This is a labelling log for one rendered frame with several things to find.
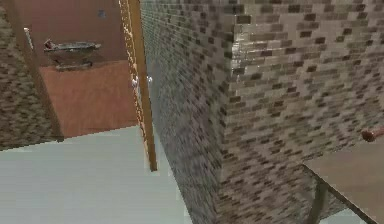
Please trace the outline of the orange wooden room door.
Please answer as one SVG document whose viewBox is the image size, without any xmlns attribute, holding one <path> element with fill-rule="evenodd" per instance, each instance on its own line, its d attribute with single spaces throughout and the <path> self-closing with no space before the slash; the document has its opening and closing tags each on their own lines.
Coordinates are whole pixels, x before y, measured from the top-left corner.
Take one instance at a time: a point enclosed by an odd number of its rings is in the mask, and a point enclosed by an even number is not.
<svg viewBox="0 0 384 224">
<path fill-rule="evenodd" d="M 128 56 L 129 74 L 138 77 L 139 83 L 133 88 L 136 117 L 141 130 L 149 169 L 157 170 L 152 111 L 149 98 L 144 38 L 142 32 L 140 0 L 118 0 L 121 12 L 122 27 Z"/>
</svg>

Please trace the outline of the brown table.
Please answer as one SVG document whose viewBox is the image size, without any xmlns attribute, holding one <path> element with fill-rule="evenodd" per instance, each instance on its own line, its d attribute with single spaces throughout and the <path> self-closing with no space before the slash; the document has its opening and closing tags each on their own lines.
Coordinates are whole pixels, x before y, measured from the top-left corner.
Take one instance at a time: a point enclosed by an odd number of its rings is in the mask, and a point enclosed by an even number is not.
<svg viewBox="0 0 384 224">
<path fill-rule="evenodd" d="M 328 193 L 367 224 L 384 224 L 384 140 L 306 161 L 316 179 L 315 198 L 305 224 L 319 224 Z"/>
</svg>

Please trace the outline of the reddish brown rod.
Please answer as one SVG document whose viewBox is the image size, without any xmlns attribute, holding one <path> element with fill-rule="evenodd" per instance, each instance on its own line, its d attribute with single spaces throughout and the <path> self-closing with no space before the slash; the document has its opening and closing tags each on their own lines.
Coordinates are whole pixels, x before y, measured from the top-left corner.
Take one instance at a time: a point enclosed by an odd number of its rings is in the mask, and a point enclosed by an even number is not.
<svg viewBox="0 0 384 224">
<path fill-rule="evenodd" d="M 362 138 L 367 142 L 373 142 L 378 137 L 384 135 L 384 127 L 376 128 L 374 130 L 364 130 L 362 133 Z"/>
</svg>

